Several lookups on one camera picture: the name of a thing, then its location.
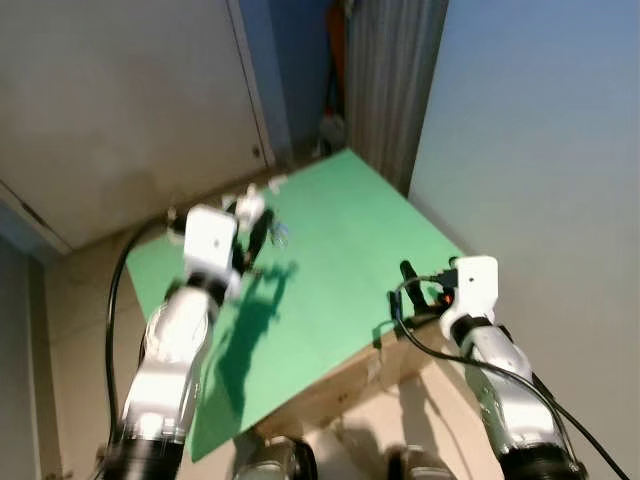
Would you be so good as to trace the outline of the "keys with white keychain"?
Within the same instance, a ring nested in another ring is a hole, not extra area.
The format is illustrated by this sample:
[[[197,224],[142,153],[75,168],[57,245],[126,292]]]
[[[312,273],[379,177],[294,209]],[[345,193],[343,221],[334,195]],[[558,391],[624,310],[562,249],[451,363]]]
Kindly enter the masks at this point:
[[[248,184],[246,191],[241,196],[236,197],[237,200],[243,200],[242,206],[243,216],[234,216],[237,221],[239,233],[250,232],[251,225],[262,214],[264,210],[271,210],[268,206],[268,196],[255,184]],[[287,247],[288,229],[283,223],[275,220],[274,227],[268,237],[268,241],[276,247]]]

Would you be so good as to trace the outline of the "green paper sheet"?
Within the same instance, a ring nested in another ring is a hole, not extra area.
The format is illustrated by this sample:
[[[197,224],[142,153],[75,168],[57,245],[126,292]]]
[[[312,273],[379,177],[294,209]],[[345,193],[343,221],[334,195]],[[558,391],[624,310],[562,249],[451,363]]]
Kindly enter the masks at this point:
[[[265,193],[283,225],[211,326],[186,452],[200,461],[392,328],[401,262],[419,273],[460,255],[364,160],[344,151]]]

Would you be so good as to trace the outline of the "white cabinet door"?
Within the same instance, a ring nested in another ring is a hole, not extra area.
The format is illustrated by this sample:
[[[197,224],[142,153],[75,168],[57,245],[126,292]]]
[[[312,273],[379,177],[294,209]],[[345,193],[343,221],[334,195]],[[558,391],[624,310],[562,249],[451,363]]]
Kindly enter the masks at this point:
[[[0,201],[67,253],[268,169],[238,0],[0,0]]]

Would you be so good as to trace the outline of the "robot right leg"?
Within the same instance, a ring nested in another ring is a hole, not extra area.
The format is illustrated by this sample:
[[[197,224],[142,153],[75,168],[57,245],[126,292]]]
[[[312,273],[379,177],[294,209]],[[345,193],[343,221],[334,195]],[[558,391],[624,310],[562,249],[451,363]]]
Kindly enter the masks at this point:
[[[447,463],[421,445],[398,445],[388,454],[387,480],[456,480]]]

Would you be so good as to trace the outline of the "grey curtain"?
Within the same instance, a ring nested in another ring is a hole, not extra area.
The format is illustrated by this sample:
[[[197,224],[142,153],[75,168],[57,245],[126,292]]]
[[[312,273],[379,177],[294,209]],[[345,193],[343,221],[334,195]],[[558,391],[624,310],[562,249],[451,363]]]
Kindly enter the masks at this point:
[[[346,0],[349,147],[402,195],[419,152],[451,0]]]

